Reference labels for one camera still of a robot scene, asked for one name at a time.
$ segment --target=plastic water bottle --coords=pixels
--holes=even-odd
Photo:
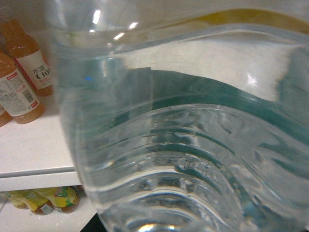
[[[308,3],[265,4],[47,1],[62,126],[109,231],[309,223]]]

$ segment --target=orange juice bottle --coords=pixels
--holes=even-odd
[[[48,199],[41,197],[33,190],[14,190],[7,191],[7,193],[11,197],[25,203],[34,214],[47,215],[54,209],[52,203]]]
[[[79,204],[78,193],[71,187],[38,188],[34,189],[39,195],[47,198],[54,209],[61,213],[73,212]]]
[[[39,96],[53,93],[50,70],[38,43],[27,35],[12,10],[0,8],[0,31],[6,40],[6,50]]]
[[[0,127],[7,124],[12,120],[12,117],[5,111],[5,109],[0,105]]]
[[[32,122],[45,111],[14,61],[3,53],[0,53],[0,104],[19,124]]]
[[[12,197],[8,192],[0,192],[0,196],[9,199],[17,209],[28,209],[28,206],[21,200]]]

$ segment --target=white shelf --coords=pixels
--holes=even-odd
[[[80,185],[53,96],[40,98],[45,113],[0,128],[0,191]]]

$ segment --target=bottle label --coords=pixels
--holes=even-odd
[[[49,199],[56,208],[77,204],[79,200],[76,191],[71,187],[39,188],[35,191]]]
[[[15,58],[15,62],[35,89],[42,89],[52,85],[50,70],[43,59],[41,50],[26,57]]]
[[[5,112],[5,109],[0,105],[0,116],[3,115]]]
[[[53,208],[50,207],[48,204],[45,204],[44,206],[41,207],[41,210],[44,213],[49,214],[50,212],[52,212]]]
[[[0,78],[0,104],[11,116],[29,113],[40,101],[18,69]]]

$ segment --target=water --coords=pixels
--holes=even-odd
[[[254,29],[108,56],[56,50],[70,151],[110,231],[298,232],[309,222],[309,39]],[[199,68],[214,62],[211,47],[232,59]]]

